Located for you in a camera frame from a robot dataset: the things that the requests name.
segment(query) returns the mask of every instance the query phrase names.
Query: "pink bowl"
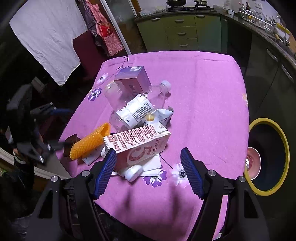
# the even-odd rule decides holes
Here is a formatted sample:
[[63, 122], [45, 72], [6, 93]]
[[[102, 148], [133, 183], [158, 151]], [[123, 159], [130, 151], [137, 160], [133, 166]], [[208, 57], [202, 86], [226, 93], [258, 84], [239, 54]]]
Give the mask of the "pink bowl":
[[261, 157], [256, 149], [248, 147], [246, 166], [250, 179], [255, 179], [261, 170]]

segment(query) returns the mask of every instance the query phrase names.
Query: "flower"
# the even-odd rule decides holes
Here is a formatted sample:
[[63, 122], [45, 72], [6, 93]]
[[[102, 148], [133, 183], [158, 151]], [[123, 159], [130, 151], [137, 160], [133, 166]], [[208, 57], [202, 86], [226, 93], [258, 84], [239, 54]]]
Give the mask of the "flower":
[[171, 169], [170, 172], [176, 181], [176, 186], [180, 184], [180, 186], [184, 188], [189, 185], [188, 177], [181, 163], [174, 164], [174, 168]]
[[98, 97], [101, 93], [102, 93], [101, 88], [94, 89], [89, 96], [89, 101], [94, 101], [96, 97]]
[[143, 180], [146, 182], [147, 185], [152, 184], [154, 188], [157, 186], [161, 186], [161, 182], [163, 180], [166, 180], [166, 171], [163, 171], [162, 168], [163, 166], [161, 165], [161, 169], [158, 176], [143, 178]]
[[103, 83], [108, 77], [108, 74], [104, 73], [102, 77], [96, 82], [97, 84]]
[[247, 97], [247, 94], [242, 94], [242, 99], [246, 102], [246, 106], [248, 107], [248, 97]]

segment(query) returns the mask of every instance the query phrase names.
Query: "red checkered apron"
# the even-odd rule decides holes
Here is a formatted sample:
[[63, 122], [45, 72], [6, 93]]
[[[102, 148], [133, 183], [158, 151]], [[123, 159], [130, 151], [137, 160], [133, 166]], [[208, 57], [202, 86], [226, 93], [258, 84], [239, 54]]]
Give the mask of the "red checkered apron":
[[117, 34], [114, 33], [111, 24], [100, 12], [99, 6], [97, 4], [92, 5], [91, 2], [89, 2], [88, 0], [86, 0], [86, 3], [89, 6], [96, 20], [97, 34], [100, 35], [102, 39], [105, 41], [110, 56], [113, 56], [114, 54], [123, 49], [120, 39], [118, 38]]

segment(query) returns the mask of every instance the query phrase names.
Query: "white mug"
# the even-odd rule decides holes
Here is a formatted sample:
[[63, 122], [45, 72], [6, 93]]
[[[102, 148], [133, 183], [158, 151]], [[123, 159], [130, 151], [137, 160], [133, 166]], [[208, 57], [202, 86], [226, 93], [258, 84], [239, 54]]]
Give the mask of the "white mug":
[[234, 15], [234, 11], [231, 10], [231, 9], [228, 9], [228, 14], [230, 14], [230, 15]]

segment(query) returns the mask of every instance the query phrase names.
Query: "red number 5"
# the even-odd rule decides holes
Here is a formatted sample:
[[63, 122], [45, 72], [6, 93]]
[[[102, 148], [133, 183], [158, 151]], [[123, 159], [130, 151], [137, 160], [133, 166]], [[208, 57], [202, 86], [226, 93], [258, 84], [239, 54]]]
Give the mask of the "red number 5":
[[136, 156], [136, 157], [133, 157], [133, 156], [132, 156], [132, 154], [133, 154], [134, 152], [136, 152], [136, 151], [140, 151], [141, 149], [142, 149], [142, 147], [137, 147], [137, 148], [135, 148], [135, 149], [129, 154], [129, 156], [128, 156], [129, 160], [130, 160], [130, 161], [137, 161], [137, 160], [141, 159], [141, 158], [145, 155], [145, 151], [146, 151], [146, 150], [148, 150], [147, 155], [151, 155], [151, 149], [152, 149], [152, 146], [148, 146], [148, 147], [144, 147], [142, 153], [139, 154], [138, 156]]

